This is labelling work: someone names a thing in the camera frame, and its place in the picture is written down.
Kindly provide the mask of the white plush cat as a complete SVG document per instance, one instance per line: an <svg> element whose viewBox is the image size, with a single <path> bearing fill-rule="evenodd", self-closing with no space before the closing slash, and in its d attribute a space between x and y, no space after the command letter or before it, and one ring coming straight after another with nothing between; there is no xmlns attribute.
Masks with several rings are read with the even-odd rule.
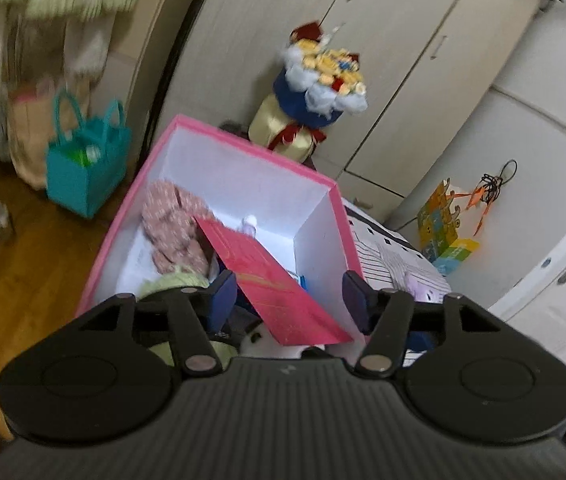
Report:
<svg viewBox="0 0 566 480"><path fill-rule="evenodd" d="M326 356L325 347L319 346L285 346L280 344L260 323L241 341L239 356L250 359L267 360L299 360L303 356Z"/></svg>

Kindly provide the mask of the pink floral scrunchie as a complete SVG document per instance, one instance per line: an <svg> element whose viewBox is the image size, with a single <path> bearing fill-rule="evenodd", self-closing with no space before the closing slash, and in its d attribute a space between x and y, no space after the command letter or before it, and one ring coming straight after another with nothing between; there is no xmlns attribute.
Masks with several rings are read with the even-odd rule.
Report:
<svg viewBox="0 0 566 480"><path fill-rule="evenodd" d="M149 185L141 219L159 273L208 274L209 255L202 246L197 218L217 220L204 200L185 188L167 180Z"/></svg>

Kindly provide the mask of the red envelope card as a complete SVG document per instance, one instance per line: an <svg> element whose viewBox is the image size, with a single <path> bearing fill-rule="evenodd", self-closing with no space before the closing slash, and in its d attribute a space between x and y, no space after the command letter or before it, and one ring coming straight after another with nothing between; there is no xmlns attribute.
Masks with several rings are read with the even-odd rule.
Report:
<svg viewBox="0 0 566 480"><path fill-rule="evenodd" d="M258 240L216 220L198 217L196 222L279 344L327 346L353 340Z"/></svg>

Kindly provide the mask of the white tube with cap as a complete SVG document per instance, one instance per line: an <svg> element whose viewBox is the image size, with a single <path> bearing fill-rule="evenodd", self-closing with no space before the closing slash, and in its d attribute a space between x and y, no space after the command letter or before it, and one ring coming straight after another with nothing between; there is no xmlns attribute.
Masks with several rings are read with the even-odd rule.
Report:
<svg viewBox="0 0 566 480"><path fill-rule="evenodd" d="M257 226L257 218L253 214L248 214L241 220L237 230L242 234L255 238L257 234Z"/></svg>

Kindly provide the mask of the pink cardboard box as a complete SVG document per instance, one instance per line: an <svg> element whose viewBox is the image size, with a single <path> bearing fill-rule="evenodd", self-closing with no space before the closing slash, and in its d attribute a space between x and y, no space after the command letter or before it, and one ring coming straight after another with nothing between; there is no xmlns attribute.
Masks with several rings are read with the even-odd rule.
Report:
<svg viewBox="0 0 566 480"><path fill-rule="evenodd" d="M361 340L341 296L344 273L359 272L361 266L337 184L184 115L172 119L132 182L93 263L79 314L116 292L138 292L155 278L141 210L149 185L157 180L201 197L230 229L254 216L263 248L284 269L302 276L310 296L351 339Z"/></svg>

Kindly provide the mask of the blue wet wipes pack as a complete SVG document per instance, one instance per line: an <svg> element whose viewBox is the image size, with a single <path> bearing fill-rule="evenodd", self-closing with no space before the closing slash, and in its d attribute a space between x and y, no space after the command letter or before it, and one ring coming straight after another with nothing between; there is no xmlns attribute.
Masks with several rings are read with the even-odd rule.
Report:
<svg viewBox="0 0 566 480"><path fill-rule="evenodd" d="M307 281L304 275L297 274L293 271L287 271L289 276L304 290L308 290Z"/></svg>

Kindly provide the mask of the purple plush toy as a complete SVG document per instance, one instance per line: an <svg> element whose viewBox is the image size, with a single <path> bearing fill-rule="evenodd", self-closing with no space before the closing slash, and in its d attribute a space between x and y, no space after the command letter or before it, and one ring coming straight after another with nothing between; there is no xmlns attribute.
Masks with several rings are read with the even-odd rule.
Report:
<svg viewBox="0 0 566 480"><path fill-rule="evenodd" d="M414 275L405 277L405 285L407 285L407 291L417 302L427 302L428 304L441 304L444 296L450 292L447 284L423 282Z"/></svg>

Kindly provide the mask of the colourful paper gift bag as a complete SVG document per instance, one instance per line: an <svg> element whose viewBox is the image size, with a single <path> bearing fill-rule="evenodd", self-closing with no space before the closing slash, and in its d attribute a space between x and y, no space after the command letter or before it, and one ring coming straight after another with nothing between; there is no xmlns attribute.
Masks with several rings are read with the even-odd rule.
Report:
<svg viewBox="0 0 566 480"><path fill-rule="evenodd" d="M448 276L479 248L477 226L484 209L472 195L443 179L417 214L420 251Z"/></svg>

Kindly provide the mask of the white door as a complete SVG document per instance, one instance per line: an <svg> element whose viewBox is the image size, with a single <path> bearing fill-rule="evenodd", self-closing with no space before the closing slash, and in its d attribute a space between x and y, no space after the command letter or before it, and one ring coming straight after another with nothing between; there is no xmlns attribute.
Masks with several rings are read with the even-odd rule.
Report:
<svg viewBox="0 0 566 480"><path fill-rule="evenodd" d="M566 235L489 311L566 363Z"/></svg>

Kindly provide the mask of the teal tote bag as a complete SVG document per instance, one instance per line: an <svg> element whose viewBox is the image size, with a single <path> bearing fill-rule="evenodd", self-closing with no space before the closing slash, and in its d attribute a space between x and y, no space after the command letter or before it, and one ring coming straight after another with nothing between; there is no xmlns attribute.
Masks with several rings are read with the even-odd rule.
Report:
<svg viewBox="0 0 566 480"><path fill-rule="evenodd" d="M53 102L56 137L47 151L47 195L51 202L91 219L127 171L131 130L123 103L114 100L102 116L85 117L63 89Z"/></svg>

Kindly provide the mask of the flower bouquet blue wrap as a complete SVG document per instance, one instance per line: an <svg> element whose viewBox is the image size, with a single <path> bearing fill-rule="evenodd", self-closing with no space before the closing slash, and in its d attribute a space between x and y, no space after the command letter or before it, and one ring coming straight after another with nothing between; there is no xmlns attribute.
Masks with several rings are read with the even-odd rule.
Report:
<svg viewBox="0 0 566 480"><path fill-rule="evenodd" d="M332 48L336 32L326 32L317 21L292 30L281 72L247 128L251 143L302 164L341 115L368 108L360 55Z"/></svg>

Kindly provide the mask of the brown paper bag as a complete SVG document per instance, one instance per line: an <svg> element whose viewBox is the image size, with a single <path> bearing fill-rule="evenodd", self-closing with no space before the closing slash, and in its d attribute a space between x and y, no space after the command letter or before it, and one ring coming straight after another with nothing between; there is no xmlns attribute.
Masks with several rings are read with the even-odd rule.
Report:
<svg viewBox="0 0 566 480"><path fill-rule="evenodd" d="M36 191L47 187L47 152L56 138L54 98L59 87L51 77L21 84L9 94L9 153L16 174Z"/></svg>

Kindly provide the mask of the beige wardrobe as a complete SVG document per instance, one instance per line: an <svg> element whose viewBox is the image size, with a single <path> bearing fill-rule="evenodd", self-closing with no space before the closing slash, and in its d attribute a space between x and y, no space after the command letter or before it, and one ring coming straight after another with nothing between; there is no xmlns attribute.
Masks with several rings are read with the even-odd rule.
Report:
<svg viewBox="0 0 566 480"><path fill-rule="evenodd" d="M248 125L283 72L298 26L317 22L359 56L367 108L325 130L315 166L385 220L496 79L540 0L203 0L170 72L157 126L176 115Z"/></svg>

